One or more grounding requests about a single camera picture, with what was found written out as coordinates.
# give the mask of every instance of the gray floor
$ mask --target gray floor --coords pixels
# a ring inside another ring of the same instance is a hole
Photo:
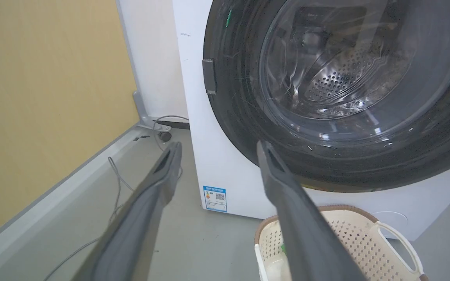
[[[253,236],[260,220],[203,210],[189,131],[171,133],[174,141],[183,143],[184,173],[161,219],[150,280],[259,280]],[[136,186],[160,153],[152,136],[139,139],[117,162],[118,169],[130,185]],[[116,184],[111,170],[102,174],[9,259],[0,269],[0,280],[41,281],[70,253],[101,235],[114,208]],[[124,202],[130,191],[125,187],[122,191]],[[450,280],[450,206],[413,246],[430,280]],[[50,280],[69,280],[90,250],[81,251]]]

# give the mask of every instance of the white wall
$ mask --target white wall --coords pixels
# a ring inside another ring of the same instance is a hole
[[[188,117],[171,0],[120,0],[147,113]],[[168,121],[188,122],[183,119]]]

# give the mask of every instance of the washing machine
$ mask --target washing machine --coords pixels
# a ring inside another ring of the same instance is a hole
[[[174,0],[202,207],[264,219],[256,143],[409,240],[450,203],[450,0]]]

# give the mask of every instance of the yellow wall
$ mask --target yellow wall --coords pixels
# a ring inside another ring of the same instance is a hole
[[[0,0],[0,227],[138,121],[115,0]]]

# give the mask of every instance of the caster wheel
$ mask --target caster wheel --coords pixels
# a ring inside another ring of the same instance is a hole
[[[168,132],[159,132],[157,136],[162,142],[169,142],[171,139],[171,133]]]

